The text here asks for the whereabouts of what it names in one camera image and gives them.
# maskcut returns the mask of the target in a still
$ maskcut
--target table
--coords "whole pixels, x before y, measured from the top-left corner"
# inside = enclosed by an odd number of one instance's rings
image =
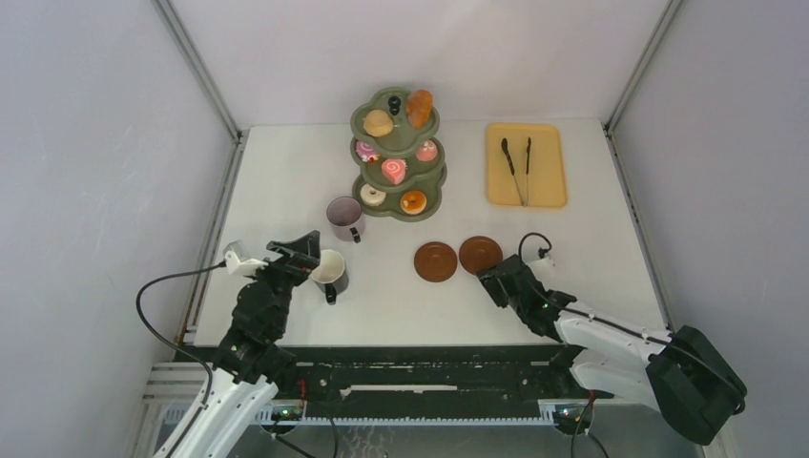
[[[413,269],[423,243],[438,240],[456,252],[483,235],[507,257],[519,239],[538,231],[553,242],[556,267],[540,280],[607,314],[632,323],[664,325],[653,283],[597,119],[538,120],[562,138],[568,204],[560,210],[500,207],[486,198],[485,121],[442,122],[446,148],[443,202],[430,219],[405,223],[366,218],[359,244],[340,241],[325,217],[328,203],[349,195],[359,167],[349,156],[347,124],[262,126],[250,130],[218,248],[241,239],[251,256],[267,256],[270,240],[297,239],[313,229],[321,247],[340,251],[350,277],[334,306],[308,281],[293,291],[280,345],[431,346],[549,344],[510,309],[494,305],[461,266],[442,283]],[[530,239],[526,253],[536,252]],[[194,344],[218,345],[230,325],[236,295],[249,280],[218,270],[209,280]]]

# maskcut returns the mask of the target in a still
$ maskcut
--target mug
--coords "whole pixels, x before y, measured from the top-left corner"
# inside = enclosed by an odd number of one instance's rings
[[[309,278],[326,295],[326,302],[334,305],[337,295],[348,288],[345,258],[334,250],[321,250],[321,265],[312,271]]]
[[[326,217],[338,239],[360,243],[360,235],[365,230],[365,219],[363,207],[355,198],[335,198],[326,209]]]

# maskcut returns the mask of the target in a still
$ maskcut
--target brown plate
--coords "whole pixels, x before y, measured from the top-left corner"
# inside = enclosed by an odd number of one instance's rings
[[[494,267],[503,260],[503,250],[496,241],[483,236],[467,239],[461,245],[461,265],[475,275],[481,270]]]
[[[433,282],[448,280],[458,268],[455,250],[446,243],[431,241],[425,243],[413,257],[419,277]]]

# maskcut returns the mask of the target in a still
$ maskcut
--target black mug handle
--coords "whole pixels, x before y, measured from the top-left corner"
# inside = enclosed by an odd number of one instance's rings
[[[327,283],[325,287],[326,302],[328,302],[329,305],[334,305],[337,303],[337,288],[335,288],[332,283]]]

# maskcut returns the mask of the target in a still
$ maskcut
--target yellow tray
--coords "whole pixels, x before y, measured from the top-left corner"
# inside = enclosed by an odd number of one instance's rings
[[[530,173],[526,176],[526,147],[531,138]],[[562,140],[547,124],[489,124],[486,128],[486,194],[497,205],[522,206],[506,155],[500,146],[508,139],[517,186],[529,207],[561,208],[568,203]]]

